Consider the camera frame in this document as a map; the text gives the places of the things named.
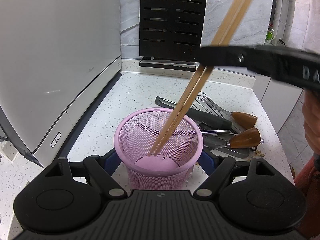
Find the red sleeve forearm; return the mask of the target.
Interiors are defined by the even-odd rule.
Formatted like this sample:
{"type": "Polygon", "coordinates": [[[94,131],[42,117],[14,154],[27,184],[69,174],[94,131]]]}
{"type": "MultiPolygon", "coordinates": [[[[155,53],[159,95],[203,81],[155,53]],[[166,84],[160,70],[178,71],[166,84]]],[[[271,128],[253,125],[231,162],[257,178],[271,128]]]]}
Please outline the red sleeve forearm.
{"type": "Polygon", "coordinates": [[[307,210],[298,231],[306,238],[319,239],[319,158],[314,156],[295,178],[295,185],[305,196],[307,210]]]}

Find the person's right hand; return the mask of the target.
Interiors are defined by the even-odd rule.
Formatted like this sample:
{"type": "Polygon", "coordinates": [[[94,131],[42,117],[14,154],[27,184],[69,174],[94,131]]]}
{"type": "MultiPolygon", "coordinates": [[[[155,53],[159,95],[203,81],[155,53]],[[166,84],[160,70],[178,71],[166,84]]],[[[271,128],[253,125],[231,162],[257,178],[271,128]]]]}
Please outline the person's right hand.
{"type": "Polygon", "coordinates": [[[320,114],[319,100],[309,91],[304,90],[304,103],[302,107],[304,116],[305,138],[313,152],[319,155],[320,150],[320,114]]]}

